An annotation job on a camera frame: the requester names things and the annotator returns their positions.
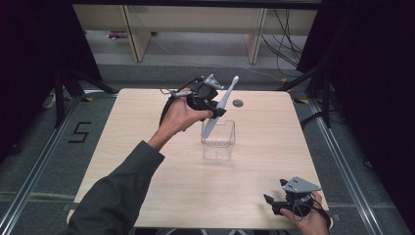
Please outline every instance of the finger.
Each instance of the finger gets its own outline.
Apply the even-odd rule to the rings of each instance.
[[[319,193],[311,192],[311,195],[317,203],[321,204],[322,198],[321,198],[321,195]]]
[[[280,213],[292,222],[297,219],[297,216],[287,209],[280,209]]]

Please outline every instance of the aluminum rail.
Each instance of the aluminum rail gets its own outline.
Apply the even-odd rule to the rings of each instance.
[[[321,112],[318,102],[315,99],[310,99],[310,107],[315,114]],[[356,208],[359,211],[360,216],[363,220],[363,223],[366,226],[368,234],[384,234],[380,227],[379,221],[375,216],[375,213],[370,207],[369,202],[367,201],[366,197],[364,196],[361,190],[361,187],[359,186],[359,183],[357,182],[353,172],[348,166],[347,160],[343,155],[343,152],[339,144],[337,143],[332,130],[330,128],[327,128],[323,118],[318,117],[317,122],[327,142],[327,145],[329,146],[330,151],[332,152],[333,158],[339,168],[342,178],[345,181],[346,187],[351,195],[351,198],[353,199],[354,204],[356,205]]]
[[[19,190],[18,194],[16,194],[7,212],[3,214],[0,223],[1,234],[8,235],[12,232],[14,226],[16,225],[16,222],[22,214],[22,211],[28,201],[28,198],[30,197],[31,192],[33,191],[40,177],[42,176],[42,172],[44,171],[56,146],[58,145],[62,137],[62,134],[68,125],[69,118],[73,113],[73,110],[75,109],[77,104],[79,104],[79,102],[80,98],[72,99],[67,108],[67,115],[65,119],[62,121],[61,125],[55,128],[55,130],[52,132],[51,137],[49,138],[47,144],[43,148],[36,163],[33,165],[29,175],[24,181],[23,186]]]

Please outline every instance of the white stick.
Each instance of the white stick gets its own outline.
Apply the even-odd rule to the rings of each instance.
[[[233,87],[238,82],[239,76],[235,76],[232,80],[232,84],[229,86],[228,90],[226,91],[225,95],[223,95],[222,99],[217,103],[216,108],[217,109],[224,109],[226,106],[226,103],[228,102],[228,98],[233,90]],[[216,125],[217,121],[219,120],[219,117],[217,118],[210,118],[207,121],[207,125],[205,126],[204,130],[202,131],[202,138],[206,139],[210,136],[211,131],[213,130],[214,126]]]

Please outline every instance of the tabletop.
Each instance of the tabletop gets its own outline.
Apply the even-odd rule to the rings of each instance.
[[[167,98],[158,89],[119,92],[75,203],[120,165],[141,140],[153,136]],[[242,101],[243,106],[233,106],[234,100]],[[287,218],[273,214],[263,194],[284,201],[279,179],[293,176],[320,185],[290,95],[234,90],[226,110],[222,119],[235,121],[231,159],[204,160],[201,121],[176,134],[161,149],[166,158],[153,176],[135,226],[290,228]],[[320,194],[327,210],[324,194]]]

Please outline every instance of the person's arm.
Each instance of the person's arm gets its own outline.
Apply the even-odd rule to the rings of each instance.
[[[210,111],[192,110],[185,98],[175,100],[149,142],[141,142],[119,167],[94,184],[61,234],[127,234],[164,159],[159,150],[177,132],[211,116]]]
[[[320,208],[321,196],[317,192],[312,192],[315,200],[314,207]],[[311,210],[310,213],[300,218],[286,209],[280,209],[280,213],[288,218],[292,223],[293,229],[299,229],[303,235],[328,235],[329,229],[324,217],[317,211]]]

